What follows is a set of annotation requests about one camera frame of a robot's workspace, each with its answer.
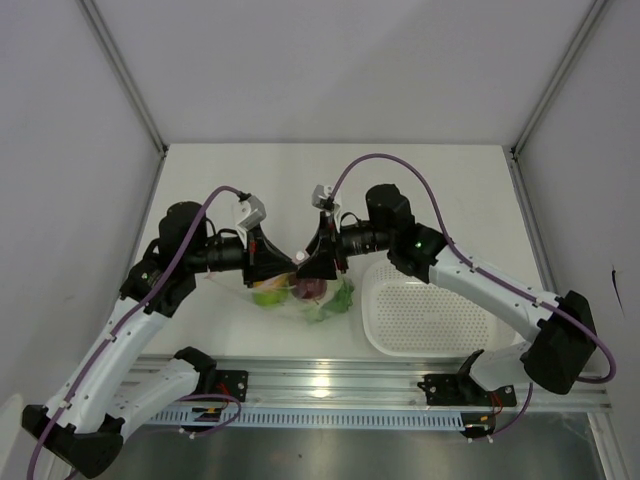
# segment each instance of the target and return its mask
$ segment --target perforated tray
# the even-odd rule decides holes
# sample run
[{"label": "perforated tray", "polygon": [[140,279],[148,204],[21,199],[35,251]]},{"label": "perforated tray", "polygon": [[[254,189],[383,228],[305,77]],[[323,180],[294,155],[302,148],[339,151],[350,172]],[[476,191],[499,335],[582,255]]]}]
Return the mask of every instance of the perforated tray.
[{"label": "perforated tray", "polygon": [[511,345],[516,332],[460,295],[372,265],[362,286],[362,319],[371,344],[396,357],[466,357]]}]

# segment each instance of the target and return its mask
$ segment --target gray wall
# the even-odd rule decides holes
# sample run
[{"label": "gray wall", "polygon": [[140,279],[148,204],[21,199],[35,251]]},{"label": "gray wall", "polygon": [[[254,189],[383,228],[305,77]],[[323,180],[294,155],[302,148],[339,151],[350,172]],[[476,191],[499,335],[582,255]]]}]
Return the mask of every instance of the gray wall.
[{"label": "gray wall", "polygon": [[[70,0],[0,15],[0,405],[42,402],[105,320],[158,157]],[[3,478],[24,478],[21,433]]]},{"label": "gray wall", "polygon": [[177,142],[511,144],[591,0],[98,0]]},{"label": "gray wall", "polygon": [[618,359],[608,390],[632,478],[640,476],[639,19],[640,3],[613,2],[522,162],[559,283],[590,299]]}]

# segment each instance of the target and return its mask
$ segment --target gray floor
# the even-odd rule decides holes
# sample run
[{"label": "gray floor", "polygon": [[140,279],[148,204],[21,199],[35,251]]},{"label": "gray floor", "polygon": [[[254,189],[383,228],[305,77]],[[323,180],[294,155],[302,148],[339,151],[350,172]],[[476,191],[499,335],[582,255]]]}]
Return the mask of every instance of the gray floor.
[{"label": "gray floor", "polygon": [[229,428],[137,433],[101,480],[604,479],[586,416],[530,414],[493,445],[457,433]]}]

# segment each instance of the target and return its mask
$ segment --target white table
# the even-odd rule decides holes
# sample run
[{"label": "white table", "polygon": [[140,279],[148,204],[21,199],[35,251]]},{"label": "white table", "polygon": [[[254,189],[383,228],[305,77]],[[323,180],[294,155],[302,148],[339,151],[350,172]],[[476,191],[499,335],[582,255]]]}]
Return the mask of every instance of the white table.
[{"label": "white table", "polygon": [[[333,184],[356,157],[372,152],[399,156],[418,168],[435,191],[447,227],[456,240],[514,277],[540,280],[513,191],[502,147],[454,145],[183,144],[172,145],[143,233],[138,258],[157,237],[158,222],[172,204],[202,203],[219,185],[257,195],[267,207],[263,230],[285,253],[306,247],[318,221],[311,206],[316,184]],[[345,211],[366,218],[365,192],[395,183],[412,204],[416,219],[437,227],[420,183],[392,162],[370,160],[351,172],[341,189]],[[235,197],[223,194],[208,211],[217,228],[231,227]],[[365,269],[384,253],[350,261],[356,283],[354,307],[321,323],[279,318],[210,280],[198,279],[172,321],[145,354],[173,354],[193,346],[215,357],[388,358],[367,341],[362,327],[359,284]]]}]

